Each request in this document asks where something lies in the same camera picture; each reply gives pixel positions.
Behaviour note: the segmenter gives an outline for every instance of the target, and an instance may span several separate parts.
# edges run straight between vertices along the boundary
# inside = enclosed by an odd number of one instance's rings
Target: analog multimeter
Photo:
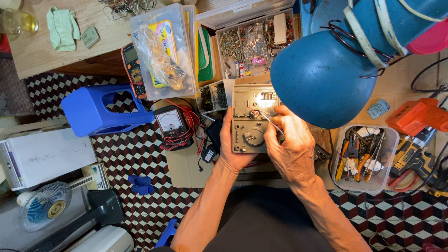
[[[164,142],[160,145],[161,148],[169,151],[176,151],[188,148],[194,143],[192,137],[189,139],[178,139],[173,142],[165,141],[166,137],[169,137],[170,139],[181,138],[182,135],[189,130],[184,113],[180,108],[174,105],[169,105],[156,109],[153,114],[159,123],[159,128],[164,136]]]
[[[135,97],[140,99],[146,98],[140,62],[138,61],[137,51],[132,42],[121,48],[121,57],[123,58],[123,64],[131,81],[131,87]]]

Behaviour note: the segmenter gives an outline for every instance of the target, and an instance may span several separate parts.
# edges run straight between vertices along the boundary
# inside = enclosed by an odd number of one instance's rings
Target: digital multimeter
[[[140,62],[138,61],[137,51],[132,42],[121,48],[121,57],[123,58],[123,64],[131,81],[131,87],[135,97],[140,99],[146,98]]]

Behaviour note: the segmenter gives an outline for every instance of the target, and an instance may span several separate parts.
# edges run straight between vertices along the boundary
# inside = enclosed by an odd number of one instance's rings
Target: checkered tile floor
[[[34,110],[41,120],[64,116],[60,101],[74,90],[84,86],[115,83],[114,78],[39,74],[26,80]],[[114,104],[108,108],[115,112],[130,113],[136,110],[132,95],[117,93]],[[121,227],[134,238],[136,251],[153,248],[171,218],[182,218],[201,188],[175,188],[171,185],[165,150],[160,149],[160,129],[154,120],[132,131],[91,137],[98,161],[108,169],[110,184],[115,188],[125,213]],[[151,195],[131,192],[127,177],[131,174],[149,176],[155,187]],[[399,194],[391,191],[376,195],[342,191],[328,191],[363,238],[372,246],[384,251],[420,251],[423,243],[448,249],[448,209],[433,202],[426,193],[391,201]]]

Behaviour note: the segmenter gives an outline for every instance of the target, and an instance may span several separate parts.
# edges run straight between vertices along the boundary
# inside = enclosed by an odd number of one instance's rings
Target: blue slipper
[[[131,184],[136,186],[151,185],[152,182],[150,177],[139,177],[137,175],[128,176],[128,180]]]
[[[143,185],[143,186],[132,186],[131,191],[134,193],[138,193],[140,195],[150,194],[154,192],[154,187],[152,185]]]

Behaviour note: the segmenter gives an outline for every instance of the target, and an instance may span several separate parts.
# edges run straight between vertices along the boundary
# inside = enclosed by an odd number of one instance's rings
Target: red battery
[[[244,65],[243,65],[243,62],[239,63],[239,75],[240,75],[240,77],[244,77]]]

